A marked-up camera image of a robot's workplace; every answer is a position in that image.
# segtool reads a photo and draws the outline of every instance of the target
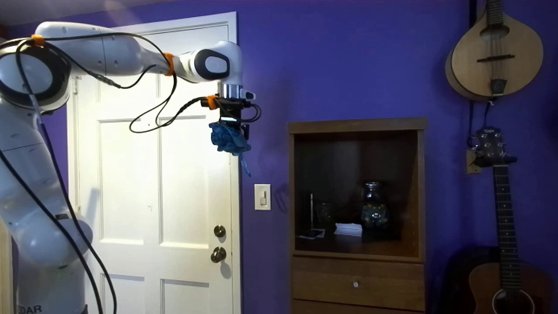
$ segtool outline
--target wooden cabinet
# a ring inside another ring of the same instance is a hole
[[[290,126],[294,314],[426,312],[424,129],[424,119]],[[362,232],[370,180],[383,181],[391,237]]]

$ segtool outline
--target ceiling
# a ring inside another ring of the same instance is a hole
[[[119,10],[170,0],[2,0],[0,26],[13,28],[76,14]]]

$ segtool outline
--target cabinet drawer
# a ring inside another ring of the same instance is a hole
[[[424,265],[295,256],[294,298],[424,310]]]
[[[390,309],[376,309],[376,307],[355,307],[355,305],[341,305],[341,303],[322,303],[322,302],[304,302],[294,300],[294,314],[424,314],[416,310],[390,310]]]

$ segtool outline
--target light switch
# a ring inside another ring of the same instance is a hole
[[[273,209],[273,187],[271,183],[255,185],[255,209],[271,211]]]

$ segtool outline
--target guitar neck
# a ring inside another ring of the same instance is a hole
[[[508,164],[498,164],[492,171],[496,192],[498,235],[501,248],[501,284],[508,289],[519,289],[522,286],[522,277],[510,190],[510,167]]]

